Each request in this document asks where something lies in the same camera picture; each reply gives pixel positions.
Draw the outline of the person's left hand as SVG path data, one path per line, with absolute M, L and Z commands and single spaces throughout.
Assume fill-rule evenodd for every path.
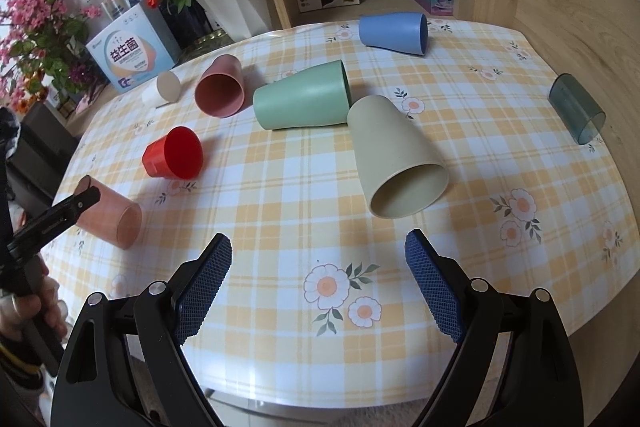
M 21 341 L 25 324 L 43 314 L 58 340 L 67 334 L 66 314 L 62 306 L 64 301 L 58 299 L 58 282 L 50 277 L 49 268 L 39 257 L 43 277 L 35 294 L 17 297 L 14 294 L 1 296 L 1 335 L 9 340 Z

